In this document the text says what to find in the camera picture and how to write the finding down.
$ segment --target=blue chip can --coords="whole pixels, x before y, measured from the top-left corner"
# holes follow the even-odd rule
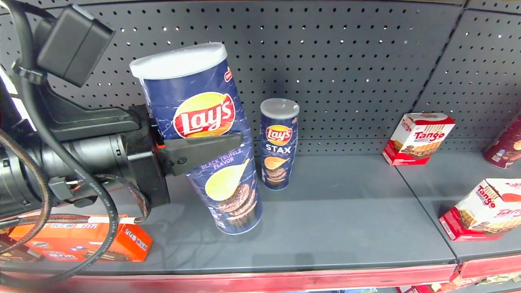
[[[217,227],[241,234],[262,215],[252,137],[221,43],[206,43],[134,60],[148,106],[168,139],[242,133],[241,146],[187,173]]]
[[[262,180],[271,190],[282,190],[290,182],[298,138],[299,106],[286,99],[267,99],[260,104]]]

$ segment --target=perforated metal panel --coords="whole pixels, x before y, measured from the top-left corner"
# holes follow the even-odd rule
[[[467,8],[521,14],[521,2],[502,0],[470,1]]]
[[[128,71],[133,59],[223,41],[254,133],[260,102],[286,97],[302,107],[303,139],[392,134],[460,11],[454,5],[321,1],[123,3],[86,9],[118,33],[83,88],[50,78],[65,97],[89,108],[143,103],[141,87]],[[9,16],[1,16],[0,23],[2,64],[9,67],[18,43]]]
[[[520,107],[521,17],[468,10],[414,111],[456,120],[449,138],[493,138]]]

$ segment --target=clear plastic lid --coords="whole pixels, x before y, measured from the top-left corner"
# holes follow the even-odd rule
[[[221,43],[205,43],[136,59],[130,63],[139,79],[170,79],[210,69],[227,57]]]
[[[260,111],[271,119],[289,119],[299,114],[299,105],[287,99],[267,99],[260,104]]]

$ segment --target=gray shelf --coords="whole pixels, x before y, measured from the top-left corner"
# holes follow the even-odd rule
[[[508,281],[502,284],[473,285],[458,290],[458,293],[506,293],[514,290],[521,290],[521,283]]]
[[[291,179],[284,191],[261,187],[262,221],[244,235],[228,236],[215,227],[186,179],[170,178],[172,203],[154,209],[143,225],[154,238],[146,261],[96,263],[87,273],[248,273],[454,261],[398,171],[380,155],[299,156]],[[136,213],[131,196],[119,199],[120,214]],[[82,211],[103,213],[99,206]],[[72,265],[45,261],[18,268],[55,271]]]
[[[401,166],[398,171],[459,259],[479,259],[521,253],[521,229],[496,241],[452,242],[441,229],[438,217],[456,205],[485,178],[520,178],[521,164],[496,168],[481,153],[437,153],[424,166]]]

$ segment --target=product packaging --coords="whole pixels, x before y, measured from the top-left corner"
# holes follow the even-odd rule
[[[490,164],[506,169],[521,157],[521,115],[483,153]]]
[[[483,277],[461,278],[461,266],[450,277],[448,282],[430,285],[403,286],[396,288],[398,293],[448,293],[479,282]]]
[[[260,221],[252,137],[221,43],[205,43],[134,60],[146,100],[165,140],[242,133],[241,146],[187,173],[226,234]]]
[[[518,277],[520,274],[521,272],[514,272],[509,274],[489,276],[478,282],[476,285],[502,284],[514,279],[515,277]]]
[[[343,289],[343,290],[337,290],[333,291],[335,293],[375,293],[378,292],[378,290],[375,287],[371,288],[354,288],[354,289]]]
[[[4,229],[0,230],[0,250],[4,250],[8,247],[11,247],[16,243],[14,239],[9,237],[9,233],[13,230]],[[43,259],[43,256],[38,252],[26,247],[21,246],[15,248],[9,252],[0,255],[0,263],[1,262],[38,262]]]
[[[496,240],[520,216],[521,179],[485,179],[439,221],[452,241]]]
[[[20,240],[33,225],[16,227],[10,237]],[[108,223],[45,224],[26,246],[54,261],[82,262],[105,241]],[[138,225],[119,224],[116,239],[98,261],[142,262],[152,238]]]
[[[455,122],[443,113],[405,114],[383,150],[390,165],[424,165]]]
[[[267,99],[260,104],[262,180],[271,190],[282,190],[290,181],[298,138],[299,106],[286,99]]]

